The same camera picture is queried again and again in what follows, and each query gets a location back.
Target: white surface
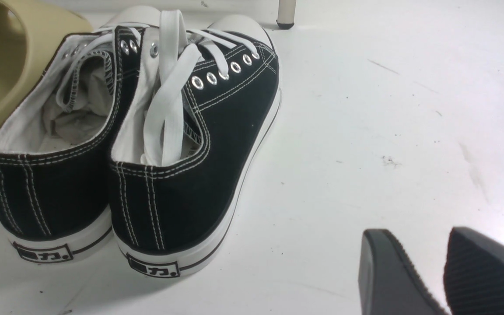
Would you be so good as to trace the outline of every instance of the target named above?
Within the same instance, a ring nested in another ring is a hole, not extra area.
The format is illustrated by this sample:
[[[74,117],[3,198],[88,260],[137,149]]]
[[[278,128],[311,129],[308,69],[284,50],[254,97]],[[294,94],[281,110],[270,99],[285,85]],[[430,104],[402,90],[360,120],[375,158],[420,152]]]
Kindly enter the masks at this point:
[[[249,14],[275,28],[277,2],[262,4]],[[184,18],[206,27],[223,11],[209,9]],[[504,1],[301,0],[270,35],[283,104],[216,259],[156,281],[110,242],[37,266],[0,228],[1,315],[360,314],[366,228],[393,231],[446,304],[451,227],[504,243]]]

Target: tan slipper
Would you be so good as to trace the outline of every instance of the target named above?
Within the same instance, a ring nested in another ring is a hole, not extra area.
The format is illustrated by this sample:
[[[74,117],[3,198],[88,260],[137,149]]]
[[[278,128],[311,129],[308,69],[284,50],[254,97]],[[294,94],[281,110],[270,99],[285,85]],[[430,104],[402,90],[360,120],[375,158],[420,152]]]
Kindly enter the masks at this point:
[[[90,32],[81,16],[38,0],[0,0],[0,126],[40,79],[66,34]]]

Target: dirt spot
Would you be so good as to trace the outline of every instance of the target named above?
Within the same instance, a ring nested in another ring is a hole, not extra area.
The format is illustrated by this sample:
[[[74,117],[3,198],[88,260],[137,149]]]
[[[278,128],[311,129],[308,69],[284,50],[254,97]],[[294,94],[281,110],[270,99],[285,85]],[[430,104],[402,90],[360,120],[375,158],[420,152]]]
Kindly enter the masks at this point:
[[[382,156],[382,163],[385,167],[387,167],[388,165],[393,165],[394,168],[402,165],[402,163],[397,163],[396,161],[394,161],[391,156]]]

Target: black shoe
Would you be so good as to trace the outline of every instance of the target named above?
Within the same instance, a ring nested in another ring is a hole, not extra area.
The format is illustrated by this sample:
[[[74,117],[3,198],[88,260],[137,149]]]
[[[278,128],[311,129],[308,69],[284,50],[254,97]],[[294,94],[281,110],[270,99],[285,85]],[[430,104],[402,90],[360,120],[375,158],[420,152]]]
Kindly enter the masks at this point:
[[[112,236],[107,159],[138,82],[140,33],[71,34],[0,129],[0,221],[20,257],[64,263]]]
[[[359,291],[363,315],[446,314],[388,230],[363,233]]]
[[[212,260],[280,105],[278,58],[256,22],[229,16],[188,33],[183,25],[179,11],[162,12],[160,29],[146,30],[140,84],[110,162],[120,249],[151,277]]]

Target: printed logo on heel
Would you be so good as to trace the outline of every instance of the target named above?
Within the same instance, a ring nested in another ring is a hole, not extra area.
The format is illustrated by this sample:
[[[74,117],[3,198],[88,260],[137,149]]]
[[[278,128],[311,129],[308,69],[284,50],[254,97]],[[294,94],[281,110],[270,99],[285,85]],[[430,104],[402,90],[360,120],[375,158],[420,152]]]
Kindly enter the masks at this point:
[[[63,263],[74,259],[67,244],[49,249],[34,249],[13,243],[18,255],[31,263]]]
[[[180,277],[178,262],[172,263],[148,263],[135,259],[130,254],[126,255],[129,266],[135,271],[149,277],[155,278],[177,278]]]

